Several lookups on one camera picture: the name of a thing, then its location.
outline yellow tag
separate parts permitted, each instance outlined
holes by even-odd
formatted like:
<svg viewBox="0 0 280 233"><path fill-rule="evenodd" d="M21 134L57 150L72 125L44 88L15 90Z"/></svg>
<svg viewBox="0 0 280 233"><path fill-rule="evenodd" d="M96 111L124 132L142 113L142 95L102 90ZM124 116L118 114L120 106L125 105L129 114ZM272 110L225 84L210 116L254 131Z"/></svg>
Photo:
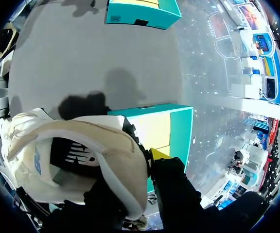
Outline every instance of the yellow tag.
<svg viewBox="0 0 280 233"><path fill-rule="evenodd" d="M157 160L157 159L171 159L170 156L154 149L154 148L151 148L151 152L152 152L152 155L153 155L153 159L154 160Z"/></svg>

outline qr code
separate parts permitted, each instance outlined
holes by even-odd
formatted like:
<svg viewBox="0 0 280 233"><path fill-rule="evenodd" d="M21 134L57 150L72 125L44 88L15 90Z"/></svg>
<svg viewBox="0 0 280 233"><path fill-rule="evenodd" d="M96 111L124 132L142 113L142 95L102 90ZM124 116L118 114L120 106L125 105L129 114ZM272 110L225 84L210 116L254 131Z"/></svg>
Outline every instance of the qr code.
<svg viewBox="0 0 280 233"><path fill-rule="evenodd" d="M111 16L111 22L120 22L121 16Z"/></svg>

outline white wall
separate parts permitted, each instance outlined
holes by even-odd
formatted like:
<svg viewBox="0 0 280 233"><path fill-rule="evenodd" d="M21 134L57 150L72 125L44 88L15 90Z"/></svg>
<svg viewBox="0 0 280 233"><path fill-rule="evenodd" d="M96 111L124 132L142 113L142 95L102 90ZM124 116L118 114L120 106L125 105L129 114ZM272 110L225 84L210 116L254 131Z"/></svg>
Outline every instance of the white wall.
<svg viewBox="0 0 280 233"><path fill-rule="evenodd" d="M214 96L214 98L211 98L211 103L216 106L256 113L280 120L280 104L274 104L264 100Z"/></svg>

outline gray floor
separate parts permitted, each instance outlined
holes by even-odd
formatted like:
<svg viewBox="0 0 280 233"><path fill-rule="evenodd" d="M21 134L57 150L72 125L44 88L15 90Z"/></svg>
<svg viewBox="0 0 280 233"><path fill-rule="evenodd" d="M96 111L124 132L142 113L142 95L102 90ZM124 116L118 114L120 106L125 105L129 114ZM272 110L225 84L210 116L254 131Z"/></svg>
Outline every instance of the gray floor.
<svg viewBox="0 0 280 233"><path fill-rule="evenodd" d="M66 97L95 91L105 93L112 109L191 105L196 143L187 175L207 193L232 158L225 149L240 147L243 141L236 138L251 127L241 123L243 113L210 104L215 96L230 96L228 76L238 70L237 61L225 61L215 50L206 20L214 9L204 0L177 2L182 19L163 31L105 25L105 0L97 0L98 10L85 0L44 1L17 42L9 82L11 115L42 107L60 118L58 107ZM228 43L224 46L230 50ZM217 149L218 140L223 142Z"/></svg>

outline cardboard box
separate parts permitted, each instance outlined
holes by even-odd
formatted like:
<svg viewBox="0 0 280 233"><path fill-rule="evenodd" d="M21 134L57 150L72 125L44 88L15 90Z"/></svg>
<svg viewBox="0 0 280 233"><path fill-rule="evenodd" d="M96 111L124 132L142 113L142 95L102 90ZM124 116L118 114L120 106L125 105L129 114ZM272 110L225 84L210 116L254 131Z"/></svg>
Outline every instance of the cardboard box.
<svg viewBox="0 0 280 233"><path fill-rule="evenodd" d="M125 116L134 124L137 137L149 150L154 148L169 157L179 157L187 165L193 126L193 107L179 104L161 104L108 112ZM148 179L148 192L154 190Z"/></svg>
<svg viewBox="0 0 280 233"><path fill-rule="evenodd" d="M182 17L176 0L109 0L106 23L167 29Z"/></svg>

